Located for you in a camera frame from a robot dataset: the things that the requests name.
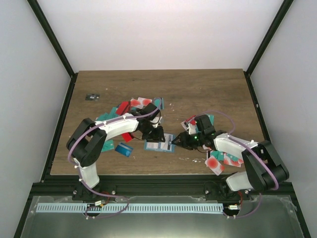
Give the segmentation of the light blue card holder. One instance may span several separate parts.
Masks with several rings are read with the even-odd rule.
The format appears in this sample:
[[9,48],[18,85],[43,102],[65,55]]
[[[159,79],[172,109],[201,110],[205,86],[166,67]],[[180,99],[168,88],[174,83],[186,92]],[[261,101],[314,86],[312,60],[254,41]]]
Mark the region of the light blue card holder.
[[148,141],[145,141],[145,144],[144,144],[144,149],[145,150],[148,150],[148,151],[156,151],[156,152],[164,152],[160,149],[160,143],[154,143],[154,142],[148,142]]

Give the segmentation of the white card black stripe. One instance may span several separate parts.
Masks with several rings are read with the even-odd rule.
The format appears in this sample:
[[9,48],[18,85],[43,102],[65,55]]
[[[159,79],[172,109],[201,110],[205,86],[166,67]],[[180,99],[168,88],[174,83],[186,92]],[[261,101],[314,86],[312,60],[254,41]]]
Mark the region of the white card black stripe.
[[173,152],[174,146],[172,140],[174,139],[173,134],[164,134],[165,142],[160,143],[160,149],[164,152]]

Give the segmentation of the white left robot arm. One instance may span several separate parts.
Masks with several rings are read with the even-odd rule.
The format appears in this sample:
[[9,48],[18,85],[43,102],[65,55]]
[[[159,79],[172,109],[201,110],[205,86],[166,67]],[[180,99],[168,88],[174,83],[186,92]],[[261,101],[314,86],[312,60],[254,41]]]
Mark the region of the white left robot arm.
[[66,148],[67,159],[79,171],[79,181],[85,185],[84,195],[90,200],[100,197],[100,178],[96,161],[105,142],[125,133],[139,131],[143,140],[164,142],[164,131],[160,124],[160,107],[149,103],[142,109],[136,108],[121,116],[107,120],[81,121],[69,138]]

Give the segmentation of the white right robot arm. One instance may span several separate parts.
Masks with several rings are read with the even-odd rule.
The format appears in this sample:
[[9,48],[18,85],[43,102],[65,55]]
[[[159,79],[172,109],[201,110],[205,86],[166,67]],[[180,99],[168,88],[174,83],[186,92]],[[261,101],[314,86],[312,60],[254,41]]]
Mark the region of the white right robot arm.
[[270,141],[247,141],[216,130],[206,114],[189,119],[185,125],[185,131],[172,141],[173,145],[187,150],[206,146],[242,160],[245,171],[228,176],[220,187],[224,199],[230,200],[244,189],[277,190],[281,182],[289,179],[289,171]]

